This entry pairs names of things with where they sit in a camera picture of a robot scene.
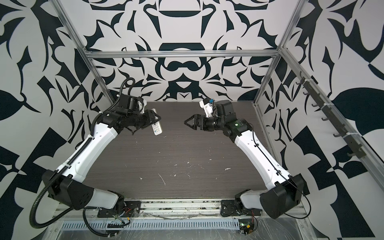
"black and white patterned wall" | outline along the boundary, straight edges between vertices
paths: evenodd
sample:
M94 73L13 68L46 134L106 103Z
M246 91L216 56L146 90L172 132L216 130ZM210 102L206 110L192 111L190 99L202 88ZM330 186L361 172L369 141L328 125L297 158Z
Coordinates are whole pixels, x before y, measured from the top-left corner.
M288 50L384 158L383 1L309 0ZM384 192L281 60L259 106L273 147L301 173L320 239L382 239ZM303 204L308 211L305 199Z
M276 49L297 0L65 0L91 51ZM98 59L113 95L127 75L148 101L253 100L270 58Z
M1 239L32 239L41 175L64 162L110 103L47 0L0 1ZM37 221L57 202L43 198Z

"remote control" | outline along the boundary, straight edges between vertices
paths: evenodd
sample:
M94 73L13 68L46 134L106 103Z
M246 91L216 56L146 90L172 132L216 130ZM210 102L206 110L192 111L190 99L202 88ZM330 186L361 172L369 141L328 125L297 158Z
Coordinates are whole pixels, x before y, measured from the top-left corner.
M161 125L160 125L160 121L152 124L152 128L153 128L153 132L155 135L159 135L163 132L163 129L161 128Z

